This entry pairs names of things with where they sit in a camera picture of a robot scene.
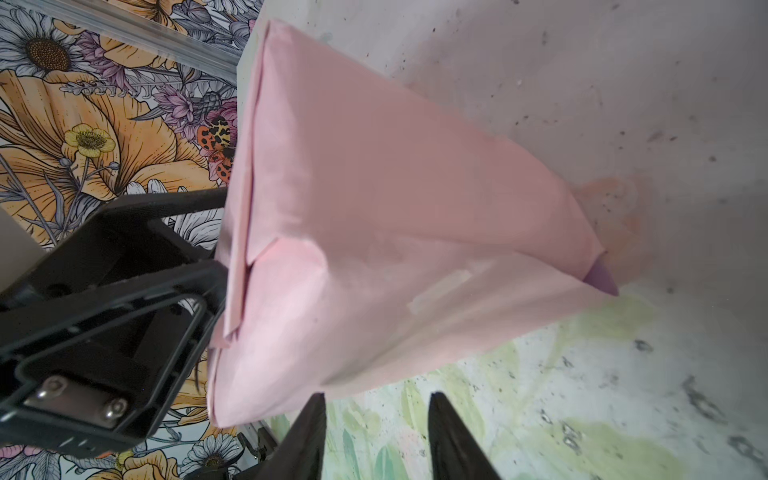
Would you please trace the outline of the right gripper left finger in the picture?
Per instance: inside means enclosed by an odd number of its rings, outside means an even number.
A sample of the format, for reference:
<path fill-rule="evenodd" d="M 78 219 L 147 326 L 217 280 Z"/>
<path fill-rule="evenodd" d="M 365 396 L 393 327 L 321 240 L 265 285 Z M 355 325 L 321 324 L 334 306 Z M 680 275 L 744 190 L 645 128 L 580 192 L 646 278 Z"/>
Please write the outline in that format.
<path fill-rule="evenodd" d="M 257 464 L 242 470 L 234 479 L 320 479 L 326 426 L 326 401 L 322 393 L 310 397 L 281 441 L 264 422 L 260 422 L 255 430 L 255 446 L 247 437 L 242 437 L 246 441 L 245 448 Z"/>

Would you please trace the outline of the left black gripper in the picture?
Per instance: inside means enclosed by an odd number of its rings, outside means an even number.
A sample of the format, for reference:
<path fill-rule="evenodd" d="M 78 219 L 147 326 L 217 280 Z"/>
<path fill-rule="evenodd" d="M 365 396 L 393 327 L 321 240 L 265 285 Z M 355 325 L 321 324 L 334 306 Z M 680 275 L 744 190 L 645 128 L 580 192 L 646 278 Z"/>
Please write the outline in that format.
<path fill-rule="evenodd" d="M 226 196 L 122 196 L 2 293 L 3 442 L 92 458 L 157 431 L 227 291 L 226 268 L 166 219 Z"/>

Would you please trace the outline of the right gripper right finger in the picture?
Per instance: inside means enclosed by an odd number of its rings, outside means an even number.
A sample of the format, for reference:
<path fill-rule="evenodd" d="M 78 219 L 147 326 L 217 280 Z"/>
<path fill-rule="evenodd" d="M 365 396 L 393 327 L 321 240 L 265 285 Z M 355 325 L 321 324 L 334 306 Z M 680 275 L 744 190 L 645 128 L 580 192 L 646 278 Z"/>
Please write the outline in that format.
<path fill-rule="evenodd" d="M 435 480 L 501 479 L 442 392 L 430 397 L 428 432 Z"/>

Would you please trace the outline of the purple wrapping paper sheet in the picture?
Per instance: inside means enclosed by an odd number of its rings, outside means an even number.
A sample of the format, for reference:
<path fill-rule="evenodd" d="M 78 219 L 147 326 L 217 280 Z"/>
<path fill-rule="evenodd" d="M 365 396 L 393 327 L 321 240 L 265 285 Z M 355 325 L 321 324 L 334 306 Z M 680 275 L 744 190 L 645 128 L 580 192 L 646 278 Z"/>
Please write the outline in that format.
<path fill-rule="evenodd" d="M 208 355 L 218 427 L 426 373 L 618 292 L 542 162 L 278 20 L 232 174 Z"/>

